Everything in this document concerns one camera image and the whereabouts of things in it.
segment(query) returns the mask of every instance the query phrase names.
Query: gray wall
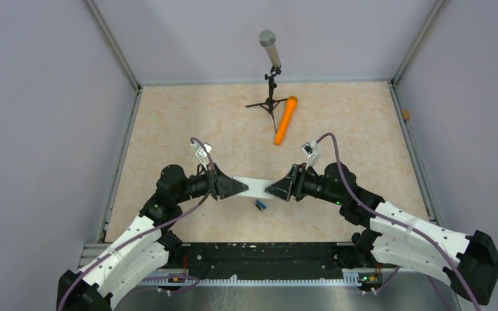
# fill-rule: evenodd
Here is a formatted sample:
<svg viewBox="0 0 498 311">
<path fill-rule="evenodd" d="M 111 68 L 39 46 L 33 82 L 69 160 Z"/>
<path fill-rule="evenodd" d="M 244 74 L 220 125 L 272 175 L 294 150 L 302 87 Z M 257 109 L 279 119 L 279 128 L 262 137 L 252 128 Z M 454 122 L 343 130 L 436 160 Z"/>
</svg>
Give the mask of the gray wall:
<svg viewBox="0 0 498 311">
<path fill-rule="evenodd" d="M 142 84 L 392 78 L 434 0 L 96 0 Z"/>
<path fill-rule="evenodd" d="M 498 247 L 498 1 L 451 1 L 400 90 L 444 224 Z"/>
<path fill-rule="evenodd" d="M 82 1 L 0 1 L 0 310 L 54 308 L 133 101 Z"/>
</svg>

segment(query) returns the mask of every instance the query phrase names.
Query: tripod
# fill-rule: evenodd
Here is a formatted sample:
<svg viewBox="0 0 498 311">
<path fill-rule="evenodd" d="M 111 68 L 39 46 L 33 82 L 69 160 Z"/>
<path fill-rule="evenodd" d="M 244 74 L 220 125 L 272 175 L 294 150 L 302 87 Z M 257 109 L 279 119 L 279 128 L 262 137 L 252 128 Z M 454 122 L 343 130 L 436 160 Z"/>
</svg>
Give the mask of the tripod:
<svg viewBox="0 0 498 311">
<path fill-rule="evenodd" d="M 272 67 L 270 69 L 270 75 L 265 74 L 265 80 L 268 81 L 268 98 L 265 102 L 260 102 L 258 104 L 251 104 L 245 106 L 246 108 L 261 106 L 264 110 L 266 110 L 272 116 L 272 122 L 274 122 L 274 131 L 277 133 L 278 129 L 276 128 L 276 119 L 274 118 L 274 109 L 278 106 L 280 102 L 285 102 L 287 98 L 275 100 L 274 99 L 274 89 L 278 86 L 274 82 L 274 77 L 281 74 L 280 68 Z"/>
</svg>

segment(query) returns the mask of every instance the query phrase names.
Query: beige tabletop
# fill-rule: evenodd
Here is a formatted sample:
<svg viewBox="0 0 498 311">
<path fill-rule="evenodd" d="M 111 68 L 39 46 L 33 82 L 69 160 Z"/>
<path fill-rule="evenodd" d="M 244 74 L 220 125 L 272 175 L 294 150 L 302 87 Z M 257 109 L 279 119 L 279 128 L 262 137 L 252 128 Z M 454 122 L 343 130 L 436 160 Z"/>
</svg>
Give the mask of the beige tabletop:
<svg viewBox="0 0 498 311">
<path fill-rule="evenodd" d="M 408 213 L 427 218 L 407 147 L 386 82 L 283 84 L 275 98 L 298 97 L 289 129 L 275 146 L 272 119 L 262 108 L 266 84 L 144 87 L 106 239 L 115 240 L 155 191 L 163 167 L 181 165 L 195 174 L 190 147 L 195 136 L 229 176 L 278 180 L 306 157 L 300 147 L 323 133 L 337 136 L 341 160 L 357 182 Z M 276 120 L 285 104 L 276 110 Z M 329 138 L 315 169 L 335 159 Z M 197 200 L 182 203 L 184 211 Z M 341 242 L 362 227 L 351 225 L 335 204 L 306 197 L 300 202 L 236 196 L 209 199 L 172 231 L 185 242 Z"/>
</svg>

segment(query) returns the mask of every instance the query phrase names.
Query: orange microphone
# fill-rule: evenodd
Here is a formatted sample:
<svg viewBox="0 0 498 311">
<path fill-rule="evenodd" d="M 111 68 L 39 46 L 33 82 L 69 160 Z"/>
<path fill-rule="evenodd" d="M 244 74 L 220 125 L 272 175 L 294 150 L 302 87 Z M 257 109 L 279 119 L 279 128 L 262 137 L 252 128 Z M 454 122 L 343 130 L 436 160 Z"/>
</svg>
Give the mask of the orange microphone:
<svg viewBox="0 0 498 311">
<path fill-rule="evenodd" d="M 283 117 L 281 118 L 276 138 L 274 139 L 274 145 L 279 146 L 283 141 L 285 132 L 287 132 L 287 126 L 289 125 L 289 121 L 291 121 L 291 115 L 293 114 L 293 111 L 295 111 L 295 108 L 297 108 L 297 102 L 298 99 L 295 96 L 290 96 L 287 99 L 285 111 L 283 112 Z"/>
</svg>

